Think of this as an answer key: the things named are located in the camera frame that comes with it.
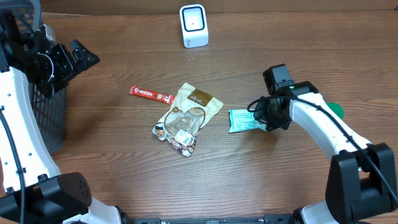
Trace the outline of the brown cookie bag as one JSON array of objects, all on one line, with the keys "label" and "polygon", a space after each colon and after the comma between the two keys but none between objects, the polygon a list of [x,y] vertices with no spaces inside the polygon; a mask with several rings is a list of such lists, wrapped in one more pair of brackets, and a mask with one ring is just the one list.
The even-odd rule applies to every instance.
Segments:
[{"label": "brown cookie bag", "polygon": [[183,156],[190,157],[196,148],[198,133],[222,107],[223,103],[217,98],[184,83],[152,132]]}]

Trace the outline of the red Nescafe stick sachet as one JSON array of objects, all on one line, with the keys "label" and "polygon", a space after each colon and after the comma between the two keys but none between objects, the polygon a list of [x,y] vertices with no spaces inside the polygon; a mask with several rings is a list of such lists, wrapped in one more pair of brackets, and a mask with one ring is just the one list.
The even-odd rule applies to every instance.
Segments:
[{"label": "red Nescafe stick sachet", "polygon": [[129,90],[130,95],[139,96],[142,98],[147,98],[150,100],[158,101],[161,103],[165,103],[167,105],[171,105],[174,102],[175,97],[173,95],[168,95],[164,93],[159,93],[152,90],[146,90],[133,85]]}]

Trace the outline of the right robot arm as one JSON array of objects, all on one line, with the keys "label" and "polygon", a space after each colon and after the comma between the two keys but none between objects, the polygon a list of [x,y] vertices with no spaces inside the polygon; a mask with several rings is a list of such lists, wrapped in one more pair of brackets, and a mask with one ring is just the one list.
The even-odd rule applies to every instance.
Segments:
[{"label": "right robot arm", "polygon": [[358,135],[327,105],[308,81],[296,83],[286,65],[262,74],[268,96],[253,101],[254,119],[267,131],[300,125],[330,161],[321,202],[291,215],[266,215],[265,223],[364,223],[367,218],[397,210],[397,179],[393,150]]}]

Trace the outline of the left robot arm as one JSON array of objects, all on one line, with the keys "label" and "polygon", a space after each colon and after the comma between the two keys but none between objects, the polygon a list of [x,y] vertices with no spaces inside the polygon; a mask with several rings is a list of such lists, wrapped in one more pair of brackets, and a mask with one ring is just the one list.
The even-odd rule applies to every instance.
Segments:
[{"label": "left robot arm", "polygon": [[29,95],[46,100],[99,62],[79,41],[53,44],[44,30],[22,34],[10,9],[1,11],[1,216],[18,223],[121,223],[119,209],[91,195],[79,172],[63,174],[38,127]]}]

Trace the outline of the green lid jar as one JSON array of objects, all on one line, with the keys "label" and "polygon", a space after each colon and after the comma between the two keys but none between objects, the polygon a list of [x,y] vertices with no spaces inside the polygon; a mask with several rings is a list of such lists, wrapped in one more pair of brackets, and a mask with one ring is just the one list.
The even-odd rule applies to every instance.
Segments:
[{"label": "green lid jar", "polygon": [[337,117],[339,117],[340,119],[344,118],[345,112],[341,105],[335,102],[328,102],[327,106],[329,107],[329,109],[332,110],[332,112],[334,112],[334,114],[337,115]]}]

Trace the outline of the green wet wipes pack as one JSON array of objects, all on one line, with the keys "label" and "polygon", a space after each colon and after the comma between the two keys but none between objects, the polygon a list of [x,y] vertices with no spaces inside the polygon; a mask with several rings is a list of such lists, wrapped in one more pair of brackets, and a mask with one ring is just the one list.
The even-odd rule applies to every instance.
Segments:
[{"label": "green wet wipes pack", "polygon": [[254,119],[253,113],[248,110],[229,110],[229,133],[238,133],[252,129],[266,131],[266,125]]}]

